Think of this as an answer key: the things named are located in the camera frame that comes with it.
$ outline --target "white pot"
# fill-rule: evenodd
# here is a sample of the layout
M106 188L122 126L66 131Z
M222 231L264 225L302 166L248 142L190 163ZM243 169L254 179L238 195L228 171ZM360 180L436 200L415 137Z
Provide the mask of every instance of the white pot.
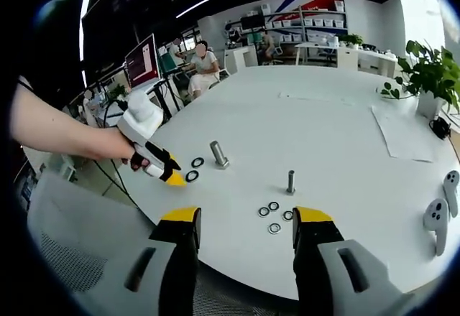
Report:
M431 91L422 91L418 97L417 113L429 120L434 120L441 111L444 102L445 100L442 98L434 98Z

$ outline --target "white shirt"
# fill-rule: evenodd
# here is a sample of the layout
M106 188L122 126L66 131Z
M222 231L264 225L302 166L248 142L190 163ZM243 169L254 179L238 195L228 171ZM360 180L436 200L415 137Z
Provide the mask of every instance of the white shirt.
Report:
M216 56L213 52L207 51L204 59L199 57L197 54L194 54L192 57L192 63L195 64L196 70L201 72L202 70L210 70L213 67L213 62L217 61Z
M174 43L171 44L168 51L172 57L172 61L174 61L176 65L182 65L184 63L184 60L175 55L176 52L179 52L179 47L177 45L175 45Z

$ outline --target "metal bolt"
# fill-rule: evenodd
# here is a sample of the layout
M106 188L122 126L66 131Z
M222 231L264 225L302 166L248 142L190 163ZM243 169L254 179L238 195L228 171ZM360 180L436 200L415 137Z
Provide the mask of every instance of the metal bolt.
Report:
M216 165L219 169L226 169L229 165L230 162L227 159L227 157L224 156L224 153L222 152L221 145L214 140L209 144L211 147L211 151L214 154L214 158L216 158Z
M287 179L287 189L286 192L289 195L294 195L295 188L294 188L294 170L289 171L288 179Z

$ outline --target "person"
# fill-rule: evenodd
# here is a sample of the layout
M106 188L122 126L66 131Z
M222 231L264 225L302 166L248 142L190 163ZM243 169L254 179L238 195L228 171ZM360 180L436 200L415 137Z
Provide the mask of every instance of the person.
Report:
M20 144L44 152L90 159L132 160L132 143L117 128L87 126L38 98L22 77L11 105L10 131ZM141 165L147 166L144 159Z
M268 34L266 29L259 31L262 34L262 45L259 51L259 56L262 60L273 60L273 53L275 52L275 42L273 37Z
M176 38L170 45L168 52L171 55L172 60L177 66L182 65L185 62L185 54L180 52L179 49L180 39Z
M196 68L197 74L193 75L188 84L188 93L193 99L198 98L215 82L219 81L219 64L213 52L209 51L207 41L200 41L196 45L196 53L191 64L183 70Z

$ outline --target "black rubber o-ring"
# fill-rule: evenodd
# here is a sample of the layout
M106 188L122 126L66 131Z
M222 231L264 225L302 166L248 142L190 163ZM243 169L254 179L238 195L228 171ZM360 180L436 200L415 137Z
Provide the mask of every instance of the black rubber o-ring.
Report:
M293 213L291 210L286 210L286 211L282 214L282 219L283 219L283 220L291 221L293 218L294 218L294 213Z
M260 217L264 218L270 213L270 210L267 207L261 207L261 208L259 208L259 210L257 212L259 213Z
M268 208L271 210L271 211L275 211L275 210L278 210L278 208L280 208L280 204L277 203L276 201L272 201L271 203L268 204Z
M201 165L204 164L204 159L201 158L201 157L198 157L198 158L195 158L193 161L192 161L192 167L194 167L195 169L197 167L200 167Z
M187 175L185 176L185 180L186 180L187 182L189 182L189 183L190 183L190 182L194 182L194 181L198 178L198 176L200 176L200 174L198 173L198 171L196 171L196 170L191 170L191 171L187 172Z

